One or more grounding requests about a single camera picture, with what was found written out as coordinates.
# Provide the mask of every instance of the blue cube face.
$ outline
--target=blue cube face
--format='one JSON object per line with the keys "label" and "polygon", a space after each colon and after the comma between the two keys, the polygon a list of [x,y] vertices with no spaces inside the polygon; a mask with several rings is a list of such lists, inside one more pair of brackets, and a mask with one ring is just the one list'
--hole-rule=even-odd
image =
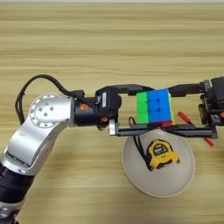
{"label": "blue cube face", "polygon": [[166,101],[166,100],[160,100],[158,102],[158,106],[160,109],[170,109],[170,104],[169,104],[169,101]]}
{"label": "blue cube face", "polygon": [[149,112],[149,120],[150,123],[159,123],[160,122],[159,113],[157,111]]}
{"label": "blue cube face", "polygon": [[159,111],[158,101],[149,101],[148,110],[149,111]]}
{"label": "blue cube face", "polygon": [[166,122],[172,120],[172,113],[169,109],[162,109],[159,111],[160,121]]}
{"label": "blue cube face", "polygon": [[152,90],[147,92],[148,101],[155,101],[158,99],[158,93],[157,90]]}

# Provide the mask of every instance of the yellow tape measure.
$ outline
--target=yellow tape measure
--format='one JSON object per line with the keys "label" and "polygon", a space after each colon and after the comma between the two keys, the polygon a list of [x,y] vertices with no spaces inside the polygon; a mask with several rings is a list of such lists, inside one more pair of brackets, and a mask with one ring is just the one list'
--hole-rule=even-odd
{"label": "yellow tape measure", "polygon": [[154,140],[146,151],[146,161],[150,170],[160,169],[171,163],[179,163],[179,156],[171,145],[164,140]]}

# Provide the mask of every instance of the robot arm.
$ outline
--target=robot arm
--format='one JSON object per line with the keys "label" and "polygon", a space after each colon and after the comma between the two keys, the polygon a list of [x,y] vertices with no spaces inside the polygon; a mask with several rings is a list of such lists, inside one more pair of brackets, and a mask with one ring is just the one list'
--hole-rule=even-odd
{"label": "robot arm", "polygon": [[[68,98],[57,94],[41,95],[32,103],[25,120],[23,95],[28,85],[37,78],[48,79]],[[122,105],[120,94],[136,95],[153,88],[135,84],[107,86],[97,90],[94,97],[84,97],[82,90],[67,91],[52,76],[39,75],[30,79],[16,100],[21,126],[12,136],[0,161],[0,223],[17,223],[15,217],[26,193],[52,151],[57,136],[67,126],[94,125],[99,130],[108,126],[109,134],[119,137],[139,136],[156,128],[182,137],[218,137],[215,126],[224,125],[224,78],[212,79],[211,82],[212,85],[205,80],[199,84],[169,88],[172,97],[201,94],[199,112],[204,127],[133,123],[129,128],[121,128],[118,122],[118,111]]]}
{"label": "robot arm", "polygon": [[74,98],[44,94],[12,136],[0,163],[0,223],[11,224],[58,134],[74,126]]}

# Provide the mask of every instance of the black cable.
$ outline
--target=black cable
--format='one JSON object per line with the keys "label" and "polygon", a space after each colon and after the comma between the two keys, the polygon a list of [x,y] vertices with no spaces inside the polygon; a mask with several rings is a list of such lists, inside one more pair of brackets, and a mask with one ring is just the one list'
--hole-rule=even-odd
{"label": "black cable", "polygon": [[[133,124],[137,124],[137,123],[136,123],[135,118],[131,116],[129,118],[129,126],[131,127]],[[142,145],[140,135],[133,136],[133,139],[134,139],[134,143],[136,145],[136,148],[139,151],[140,155],[142,156],[143,161],[145,162],[147,168],[152,172],[153,168],[150,166],[151,154],[150,153],[147,153],[147,154],[144,153],[144,147]]]}
{"label": "black cable", "polygon": [[[130,127],[131,127],[131,125],[132,125],[131,122],[132,122],[133,124],[137,124],[135,118],[132,117],[132,116],[129,118],[129,126],[130,126]],[[144,154],[144,147],[143,147],[143,145],[142,145],[142,143],[141,143],[140,136],[139,136],[139,135],[138,135],[138,136],[133,136],[133,139],[134,139],[135,145],[136,145],[136,147],[137,147],[137,149],[138,149],[140,155],[142,156],[143,160],[146,161],[146,156],[145,156],[145,154]]]}
{"label": "black cable", "polygon": [[36,75],[34,77],[32,77],[31,79],[29,79],[23,86],[23,88],[21,89],[21,91],[19,92],[16,102],[15,102],[15,109],[17,112],[17,117],[18,120],[20,121],[20,124],[23,124],[25,121],[25,116],[24,116],[24,111],[23,111],[23,97],[25,95],[25,90],[28,88],[28,86],[35,81],[36,79],[46,79],[49,80],[52,84],[54,84],[54,86],[56,86],[59,91],[67,96],[71,96],[73,98],[77,98],[79,100],[81,100],[82,102],[86,103],[89,107],[94,108],[95,105],[85,99],[84,97],[78,95],[75,91],[68,91],[66,90],[55,78],[53,78],[51,75],[48,74],[40,74],[40,75]]}

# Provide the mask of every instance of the screw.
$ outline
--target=screw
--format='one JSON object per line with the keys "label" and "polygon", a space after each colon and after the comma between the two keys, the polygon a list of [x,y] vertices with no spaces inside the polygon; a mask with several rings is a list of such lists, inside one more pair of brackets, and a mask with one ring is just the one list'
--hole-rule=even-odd
{"label": "screw", "polygon": [[21,172],[21,173],[25,174],[25,171],[24,171],[24,170],[21,170],[21,169],[20,169],[20,170],[19,170],[19,172]]}

